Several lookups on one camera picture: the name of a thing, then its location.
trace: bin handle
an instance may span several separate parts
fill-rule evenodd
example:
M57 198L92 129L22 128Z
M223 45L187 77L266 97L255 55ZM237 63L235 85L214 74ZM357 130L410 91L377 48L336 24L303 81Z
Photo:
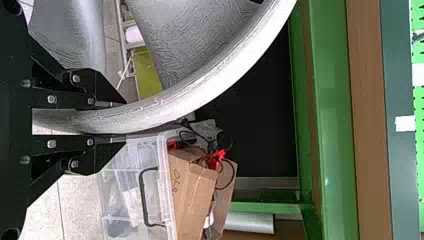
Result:
M140 182L140 192L141 192L141 204L142 204L142 206L143 206L143 218L144 218L144 224L145 224L147 227L165 227L165 225L163 225L163 224L157 224L157 223L151 224L151 223L149 222L149 213L147 212L146 194L145 194L145 191L144 191L144 180L143 180L143 175L144 175L146 172L149 172L149 171L159 171L159 168L158 168L158 167L152 167L152 168L144 169L144 170L140 173L140 176L139 176L139 182Z

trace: cardboard box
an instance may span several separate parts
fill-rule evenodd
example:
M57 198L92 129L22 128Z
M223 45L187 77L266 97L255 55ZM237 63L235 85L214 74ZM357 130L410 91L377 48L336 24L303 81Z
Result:
M201 239L209 214L218 172L193 163L203 155L195 148L168 154L178 239Z
M225 189L216 190L211 240L221 239L224 232L234 191L237 164L227 160L229 163L223 162L224 168L218 173L193 163L203 155L204 153L196 148L172 150L168 154L179 240L202 238L215 188L224 187L231 182Z
M215 221L212 224L212 230L218 234L213 240L221 239L224 233L225 221L227 220L228 212L230 211L231 199L233 197L235 178L237 175L237 164L233 161L226 159L228 162L222 162L222 172L218 176L216 186L218 188L225 187L230 181L232 181L228 187L223 190L217 190L216 195L216 206L213 211Z

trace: green frame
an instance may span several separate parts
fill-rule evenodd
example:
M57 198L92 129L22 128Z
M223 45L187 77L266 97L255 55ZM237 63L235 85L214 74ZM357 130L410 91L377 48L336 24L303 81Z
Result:
M298 0L289 20L299 202L233 202L231 207L301 213L308 240L359 239L345 9L345 1ZM319 176L314 176L314 148Z

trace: wooden panel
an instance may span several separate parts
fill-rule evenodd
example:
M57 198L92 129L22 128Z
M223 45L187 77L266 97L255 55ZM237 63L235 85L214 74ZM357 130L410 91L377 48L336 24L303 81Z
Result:
M360 239L392 239L380 1L346 3Z

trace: wire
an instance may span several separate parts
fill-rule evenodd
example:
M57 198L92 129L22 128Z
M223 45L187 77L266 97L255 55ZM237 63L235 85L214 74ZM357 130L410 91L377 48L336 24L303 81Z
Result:
M180 139L181 139L181 141L184 143L184 144L186 144L187 146L189 146L189 147L197 147L197 146L194 146L193 144L191 144L191 143L189 143L187 140L185 140L184 139L184 137L183 137L183 133L185 133L185 134L193 134L193 133L191 133L191 132L189 132L189 131L180 131L179 133L178 133L178 136L180 137ZM204 149L202 149L201 147L198 147L200 150L202 150L202 152L205 154L205 155L208 155L207 153L206 153L206 151L204 150Z
M119 90L119 88L121 87L121 84L124 82L124 80L126 78L125 75L127 74L131 63L134 61L133 58L135 56L143 54L143 53L147 53L147 51L138 52L138 53L134 53L134 52L131 53L131 57L128 59L127 65L125 65L124 72L121 74L121 78L119 79L118 85L116 85L116 90Z
M181 125L181 126L183 126L183 127L185 127L185 128L187 128L189 131L185 131L185 130L183 130L183 131L180 131L179 132L179 137L180 137L180 139L181 139L181 141L183 142L183 143L185 143L185 144L187 144L188 146L190 146L190 147L192 147L193 146L193 144L191 144L191 143L189 143L189 142L187 142L184 138L183 138L183 136L182 136L182 134L193 134L193 135L196 135L196 136L198 136L198 137L200 137L201 139L203 139L207 144L208 144L208 152L206 153L203 149L202 149L202 151L205 153L205 155L210 155L212 152L216 152L216 151L218 151L218 149L224 149L224 148L222 148L221 147L221 144L222 144L222 142L223 142L223 139L221 138L220 140L217 140L217 139L214 139L214 140L208 140L208 139L206 139L204 136L202 136L201 134L199 134L198 132L196 132L191 126L190 126L190 122L186 119L186 118L184 118L180 123L178 123L179 125ZM230 139L230 146L228 146L227 148L225 148L225 152L228 152L229 150L231 150L231 148L233 147L233 144L234 144L234 141L233 141L233 137L231 136L231 134L229 133L229 132L225 132L225 131L223 131L223 132L221 132L221 133L227 133L227 136L229 137L229 139ZM212 144L214 143L214 142L217 142L217 146L212 150ZM216 190L224 190L224 189L226 189L227 187L229 187L230 185L231 185L231 183L233 183L233 181L234 181L234 179L235 179L235 177L236 177L236 169L235 169L235 167L234 167L234 165L230 162L230 161L228 161L227 159L223 159L222 161L218 161L218 164L219 165L221 165L221 170L220 171L218 171L218 173L222 173L223 171L224 171L224 165L222 164L222 162L226 162L226 163L228 163L230 166L231 166L231 168L232 168L232 171L233 171L233 175L231 176L231 181L230 182L228 182L224 187L216 187L215 189Z
M234 167L234 165L230 161L228 161L227 159L224 159L222 161L223 162L227 162L228 164L230 164L231 168L233 169L233 175L231 176L231 181L228 182L227 185L225 185L224 187L221 187L221 188L216 187L215 188L216 190L224 190L224 189L226 189L227 187L229 187L231 185L231 183L233 183L234 179L236 178L236 168Z

